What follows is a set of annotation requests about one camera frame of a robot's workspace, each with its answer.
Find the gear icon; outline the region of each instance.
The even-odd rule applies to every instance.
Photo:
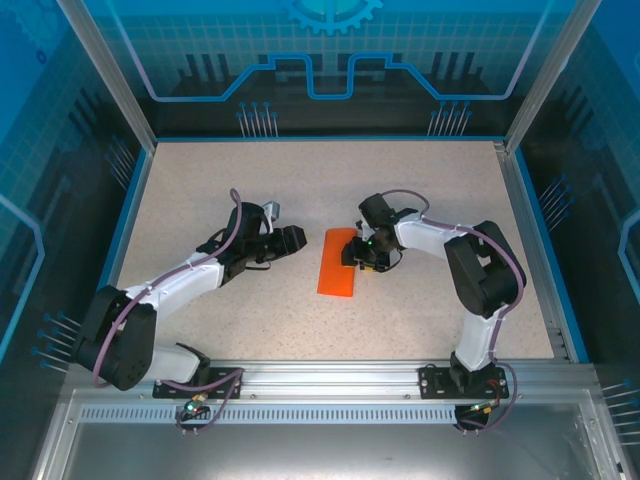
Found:
[[[40,50],[58,33],[60,22],[55,0],[0,0],[0,12],[3,11],[13,13],[24,34]]]
[[[300,28],[311,27],[314,34],[336,30],[346,34],[349,28],[360,28],[362,20],[371,20],[373,10],[382,7],[382,0],[281,0],[289,12],[289,20],[298,21]]]

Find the speckled work surface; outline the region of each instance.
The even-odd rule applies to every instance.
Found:
[[[356,272],[353,298],[316,294],[326,230],[352,226],[362,200],[391,188],[425,193],[436,220],[497,222],[530,277],[491,142],[161,143],[119,287],[179,264],[226,226],[230,187],[245,201],[279,202],[277,225],[303,227],[308,245],[195,299],[158,326],[159,342],[219,359],[448,358],[464,308],[443,260],[407,251],[388,274]],[[389,203],[420,207],[400,195]],[[498,355],[553,356],[531,281],[501,330]]]

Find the metal bottom panel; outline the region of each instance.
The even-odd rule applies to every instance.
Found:
[[[592,475],[576,407],[518,409],[499,433],[444,425],[81,424],[66,480],[576,479]]]

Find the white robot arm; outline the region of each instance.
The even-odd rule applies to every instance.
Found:
[[[73,345],[73,361],[92,371],[99,369],[100,377],[120,390],[128,390],[142,380],[207,383],[209,359],[186,345],[155,345],[156,324],[243,271],[268,268],[247,263],[270,265],[307,243],[300,227],[273,227],[279,217],[277,203],[239,203],[239,197],[237,201],[241,215],[236,207],[228,226],[176,268],[124,290],[108,286],[96,292]],[[228,247],[221,249],[225,243]],[[119,320],[119,330],[109,338]]]
[[[463,392],[473,382],[474,372],[491,363],[492,338],[501,312],[518,295],[518,279],[504,258],[478,236],[480,232],[506,252],[526,282],[506,239],[493,222],[473,228],[455,227],[426,221],[413,209],[396,212],[382,194],[375,194],[359,205],[362,220],[357,226],[362,236],[354,238],[342,252],[343,265],[359,266],[377,272],[395,267],[389,253],[417,249],[447,260],[458,298],[467,309],[462,338],[451,355],[451,378]]]

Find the orange block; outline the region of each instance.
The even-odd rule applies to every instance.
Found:
[[[342,249],[358,234],[355,228],[332,228],[324,237],[318,293],[353,297],[355,267],[342,266]]]

